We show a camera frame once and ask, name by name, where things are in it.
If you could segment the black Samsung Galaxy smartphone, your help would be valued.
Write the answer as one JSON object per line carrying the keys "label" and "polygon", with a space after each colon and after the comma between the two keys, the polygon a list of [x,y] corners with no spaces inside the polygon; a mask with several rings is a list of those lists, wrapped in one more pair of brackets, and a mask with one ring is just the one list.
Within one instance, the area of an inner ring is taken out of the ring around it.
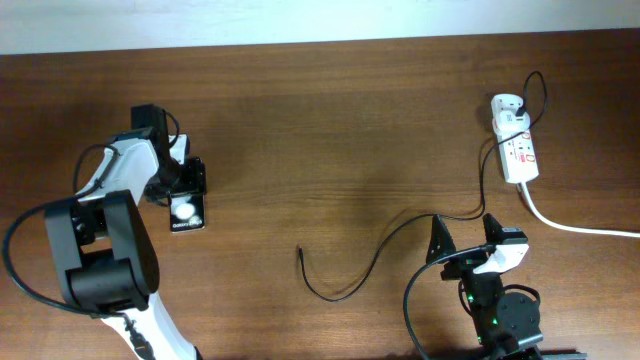
{"label": "black Samsung Galaxy smartphone", "polygon": [[174,197],[169,209],[172,233],[197,231],[206,226],[205,202],[202,195]]}

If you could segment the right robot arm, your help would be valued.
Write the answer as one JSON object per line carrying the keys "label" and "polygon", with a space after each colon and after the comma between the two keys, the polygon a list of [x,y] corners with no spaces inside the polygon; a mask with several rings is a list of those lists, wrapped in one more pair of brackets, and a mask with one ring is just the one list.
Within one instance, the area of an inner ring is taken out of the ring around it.
{"label": "right robot arm", "polygon": [[528,238],[521,228],[504,227],[490,214],[483,217],[483,226],[484,244],[458,250],[443,218],[435,216],[426,263],[442,264],[441,279],[458,283],[459,298],[488,359],[540,359],[540,294],[501,279],[522,262]]}

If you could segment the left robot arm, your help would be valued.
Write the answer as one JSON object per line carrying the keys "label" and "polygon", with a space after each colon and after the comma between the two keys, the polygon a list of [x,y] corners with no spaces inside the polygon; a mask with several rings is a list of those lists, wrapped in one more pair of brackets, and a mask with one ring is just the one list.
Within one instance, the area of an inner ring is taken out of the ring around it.
{"label": "left robot arm", "polygon": [[102,149],[87,184],[45,212],[62,297],[110,327],[139,359],[198,359],[162,302],[157,255],[138,209],[159,171],[185,166],[189,140],[158,139],[146,128]]}

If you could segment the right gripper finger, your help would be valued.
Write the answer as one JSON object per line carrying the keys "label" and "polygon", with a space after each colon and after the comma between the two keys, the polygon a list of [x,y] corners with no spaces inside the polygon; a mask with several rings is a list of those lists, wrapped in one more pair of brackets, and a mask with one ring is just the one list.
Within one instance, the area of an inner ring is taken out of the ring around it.
{"label": "right gripper finger", "polygon": [[483,216],[482,220],[486,243],[488,245],[503,245],[508,239],[508,236],[503,231],[503,227],[496,220],[496,218],[490,213],[487,213]]}
{"label": "right gripper finger", "polygon": [[426,255],[427,264],[443,264],[456,253],[453,238],[446,227],[443,217],[432,218],[431,237]]}

